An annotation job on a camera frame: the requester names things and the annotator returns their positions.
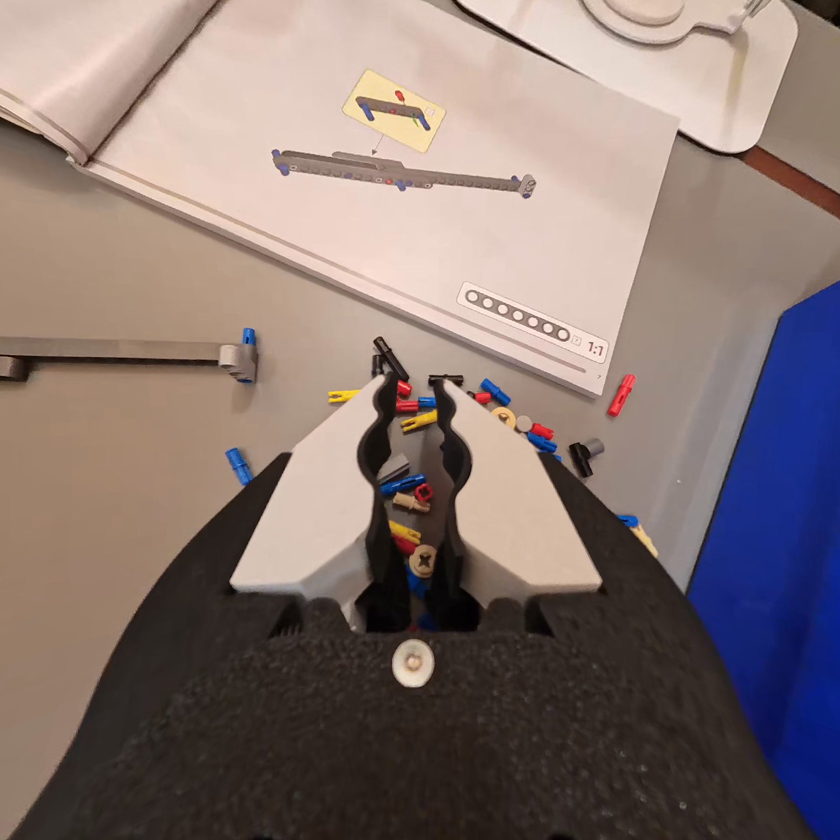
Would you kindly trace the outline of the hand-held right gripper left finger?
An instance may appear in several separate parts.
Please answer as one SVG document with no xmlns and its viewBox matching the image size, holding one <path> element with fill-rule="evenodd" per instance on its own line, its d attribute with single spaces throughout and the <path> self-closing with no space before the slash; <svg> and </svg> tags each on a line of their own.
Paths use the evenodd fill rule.
<svg viewBox="0 0 840 840">
<path fill-rule="evenodd" d="M 391 457 L 396 377 L 379 374 L 291 451 L 229 583 L 238 593 L 329 598 L 349 625 L 390 559 L 378 474 Z"/>
</svg>

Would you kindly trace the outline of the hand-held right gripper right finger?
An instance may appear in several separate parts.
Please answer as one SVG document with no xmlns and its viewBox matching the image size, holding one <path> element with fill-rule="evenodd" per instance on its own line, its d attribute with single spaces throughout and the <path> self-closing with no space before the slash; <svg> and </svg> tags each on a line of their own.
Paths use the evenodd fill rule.
<svg viewBox="0 0 840 840">
<path fill-rule="evenodd" d="M 540 452 L 451 381 L 434 392 L 454 483 L 455 585 L 470 595 L 596 592 L 602 577 Z"/>
</svg>

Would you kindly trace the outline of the pile of colourful connector pins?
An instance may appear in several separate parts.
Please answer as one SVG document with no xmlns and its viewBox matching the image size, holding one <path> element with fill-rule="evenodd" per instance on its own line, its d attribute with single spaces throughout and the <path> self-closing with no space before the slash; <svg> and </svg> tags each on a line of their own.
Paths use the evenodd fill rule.
<svg viewBox="0 0 840 840">
<path fill-rule="evenodd" d="M 393 371 L 389 374 L 394 374 L 396 378 L 396 415 L 396 408 L 400 404 L 398 396 L 402 377 Z M 432 380 L 432 387 L 434 388 L 437 382 L 443 380 L 454 383 L 460 389 L 454 380 L 446 376 L 434 378 Z M 481 406 L 482 402 L 478 394 L 465 393 Z M 622 523 L 619 517 L 604 508 L 601 502 L 561 465 L 555 457 L 556 447 L 551 438 L 545 437 L 542 434 L 535 434 L 534 425 L 528 426 L 525 432 L 519 430 L 519 417 L 511 415 L 508 410 L 509 398 L 503 395 L 494 383 L 491 383 L 489 380 L 484 380 L 479 387 L 479 393 L 486 396 L 487 402 L 497 404 L 498 415 L 505 413 L 508 416 L 506 422 L 502 421 L 505 425 L 520 433 L 521 436 L 526 438 L 540 452 L 541 459 L 546 464 L 546 469 L 551 475 L 552 483 L 558 491 L 567 512 L 570 514 L 572 522 L 581 536 L 584 546 L 590 554 L 598 573 L 602 577 L 602 585 L 594 592 L 555 595 L 470 595 L 464 589 L 456 586 L 455 552 L 446 538 L 447 515 L 451 506 L 450 498 L 453 494 L 454 483 L 445 468 L 444 436 L 443 465 L 445 472 L 453 483 L 453 489 L 449 498 L 446 500 L 442 541 L 437 548 L 430 548 L 435 555 L 435 562 L 430 576 L 426 578 L 427 588 L 423 591 L 423 599 L 427 612 L 431 616 L 436 629 L 443 632 L 471 631 L 478 626 L 480 613 L 485 611 L 491 603 L 501 599 L 508 599 L 520 606 L 527 606 L 534 598 L 542 596 L 595 595 L 602 593 L 615 599 L 626 596 L 630 599 L 630 603 L 641 602 L 642 596 L 636 595 L 635 591 L 645 592 L 647 589 L 653 587 L 652 584 L 641 583 L 644 574 L 651 574 L 653 579 L 658 582 L 665 580 L 665 571 L 655 556 L 638 541 L 637 537 L 632 535 L 631 529 Z M 440 429 L 438 426 L 435 394 L 428 403 L 432 407 L 425 414 L 415 414 L 403 421 L 403 429 L 405 431 L 419 427 L 421 421 L 425 421 L 428 425 L 434 425 Z M 283 465 L 283 469 L 288 462 L 291 451 L 287 453 L 287 460 Z M 410 621 L 410 608 L 408 605 L 410 593 L 406 579 L 408 562 L 403 560 L 394 542 L 391 522 L 385 511 L 385 499 L 387 497 L 395 499 L 403 491 L 396 489 L 393 483 L 382 484 L 379 482 L 379 485 L 392 543 L 389 552 L 390 559 L 382 578 L 375 579 L 370 584 L 359 598 L 357 606 L 359 607 L 360 614 L 364 616 L 364 620 L 372 627 L 373 632 L 376 632 L 376 628 L 379 625 L 383 625 L 383 632 L 400 632 Z M 230 577 L 241 555 L 234 562 Z"/>
</svg>

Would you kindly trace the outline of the long black toy beam assembly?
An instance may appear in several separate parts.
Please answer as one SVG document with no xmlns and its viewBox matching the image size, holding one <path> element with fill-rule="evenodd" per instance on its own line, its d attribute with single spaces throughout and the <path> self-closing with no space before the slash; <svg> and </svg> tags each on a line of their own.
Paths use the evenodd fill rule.
<svg viewBox="0 0 840 840">
<path fill-rule="evenodd" d="M 255 384 L 256 333 L 243 331 L 237 343 L 140 339 L 1 338 L 1 379 L 26 382 L 35 363 L 175 364 L 210 366 L 240 384 Z"/>
</svg>

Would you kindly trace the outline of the blue plastic bin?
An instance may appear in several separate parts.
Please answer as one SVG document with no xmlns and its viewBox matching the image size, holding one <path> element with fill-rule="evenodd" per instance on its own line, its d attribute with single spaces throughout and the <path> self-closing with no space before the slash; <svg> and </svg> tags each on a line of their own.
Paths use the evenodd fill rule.
<svg viewBox="0 0 840 840">
<path fill-rule="evenodd" d="M 838 838 L 838 282 L 778 321 L 688 595 L 765 759 Z"/>
</svg>

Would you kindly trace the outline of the white instruction booklet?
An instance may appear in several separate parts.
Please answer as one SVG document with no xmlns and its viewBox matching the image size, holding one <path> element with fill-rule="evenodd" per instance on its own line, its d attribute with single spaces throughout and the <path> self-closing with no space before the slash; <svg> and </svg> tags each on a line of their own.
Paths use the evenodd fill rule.
<svg viewBox="0 0 840 840">
<path fill-rule="evenodd" d="M 2 2 L 2 117 L 151 203 L 603 394 L 671 115 L 428 2 Z"/>
</svg>

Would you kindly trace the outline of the white wooden document stand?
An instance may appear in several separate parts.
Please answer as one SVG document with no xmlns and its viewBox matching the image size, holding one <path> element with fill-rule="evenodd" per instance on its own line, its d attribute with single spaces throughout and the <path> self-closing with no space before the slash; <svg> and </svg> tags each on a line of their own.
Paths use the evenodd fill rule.
<svg viewBox="0 0 840 840">
<path fill-rule="evenodd" d="M 781 1 L 462 1 L 468 14 L 675 117 L 711 151 L 760 139 L 798 35 Z"/>
</svg>

